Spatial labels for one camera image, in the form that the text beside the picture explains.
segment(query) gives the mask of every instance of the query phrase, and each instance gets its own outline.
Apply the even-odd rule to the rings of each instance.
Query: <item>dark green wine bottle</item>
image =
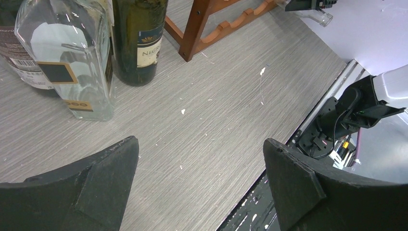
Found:
[[[119,79],[132,86],[156,74],[168,0],[113,0]]]

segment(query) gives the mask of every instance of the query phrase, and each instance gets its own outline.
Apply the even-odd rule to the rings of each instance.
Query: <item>table surface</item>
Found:
[[[189,63],[173,44],[165,33],[151,84],[117,82],[108,122],[75,119],[60,99],[36,94],[0,67],[0,182],[134,135],[140,159],[121,230],[215,230],[264,170],[263,141],[285,142],[345,67],[281,9]]]

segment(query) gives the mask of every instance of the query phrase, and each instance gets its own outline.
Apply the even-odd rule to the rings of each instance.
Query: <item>wire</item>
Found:
[[[333,128],[333,147],[332,147],[332,149],[331,149],[328,153],[326,153],[326,154],[318,155],[318,156],[313,157],[314,159],[316,159],[316,160],[323,159],[323,158],[327,157],[328,155],[330,155],[330,153],[332,153],[332,152],[334,151],[334,148],[335,148],[334,136],[336,135],[337,122],[339,122],[340,117],[342,117],[342,115],[344,115],[346,112],[347,112],[347,111],[342,112],[342,113],[339,115],[339,117],[337,117],[336,122],[334,123],[334,128]]]

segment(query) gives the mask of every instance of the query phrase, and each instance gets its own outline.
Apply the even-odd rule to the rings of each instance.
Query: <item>white debris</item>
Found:
[[[259,73],[261,76],[263,75],[263,73],[265,72],[266,67],[262,68],[261,73]]]
[[[246,215],[243,220],[241,221],[240,225],[235,229],[235,231],[238,231],[238,229],[240,229],[240,226],[245,222],[246,218],[248,217],[248,215]]]

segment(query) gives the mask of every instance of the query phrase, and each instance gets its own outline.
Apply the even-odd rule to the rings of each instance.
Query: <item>clear glass bottle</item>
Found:
[[[112,118],[112,48],[98,2],[25,0],[15,34],[76,118]]]

